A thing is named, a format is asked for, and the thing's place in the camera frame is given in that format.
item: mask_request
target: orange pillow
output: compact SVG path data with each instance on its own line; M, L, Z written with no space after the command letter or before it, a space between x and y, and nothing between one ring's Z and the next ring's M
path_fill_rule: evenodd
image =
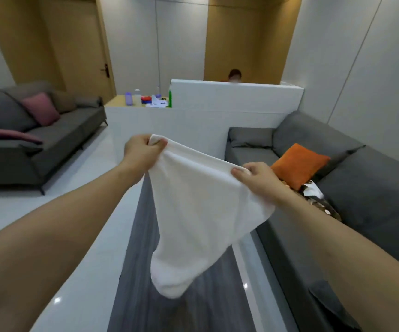
M295 143L271 168L279 179L298 191L329 160L329 156L319 155Z

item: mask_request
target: forearm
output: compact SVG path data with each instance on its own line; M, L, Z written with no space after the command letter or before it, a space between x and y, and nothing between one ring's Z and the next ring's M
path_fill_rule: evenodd
M399 331L399 262L292 191L280 206L300 225L327 280L363 330Z
M28 331L136 177L119 166L0 231L0 331Z

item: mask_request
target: white towel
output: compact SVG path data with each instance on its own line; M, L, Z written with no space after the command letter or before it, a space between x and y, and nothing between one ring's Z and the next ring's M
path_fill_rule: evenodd
M149 144L161 138L152 135ZM230 174L234 167L168 140L149 170L160 235L150 272L161 295L180 297L228 246L275 210Z

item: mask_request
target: door handle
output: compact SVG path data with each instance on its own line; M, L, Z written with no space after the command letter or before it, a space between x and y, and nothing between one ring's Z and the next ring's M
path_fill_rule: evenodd
M104 68L102 68L100 71L105 71L105 75L110 78L110 71L108 70L108 65L107 63L104 64Z

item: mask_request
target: hand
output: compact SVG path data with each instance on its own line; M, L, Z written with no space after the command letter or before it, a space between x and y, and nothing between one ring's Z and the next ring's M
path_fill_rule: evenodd
M134 174L136 183L155 165L167 145L166 139L148 145L151 136L152 134L134 135L124 147L124 158L119 166L127 168Z
M285 185L276 177L267 164L263 162L246 163L243 167L250 170L252 175L237 168L233 168L231 173L233 177L246 185L254 194L279 204L284 201L285 197L293 193L288 185Z

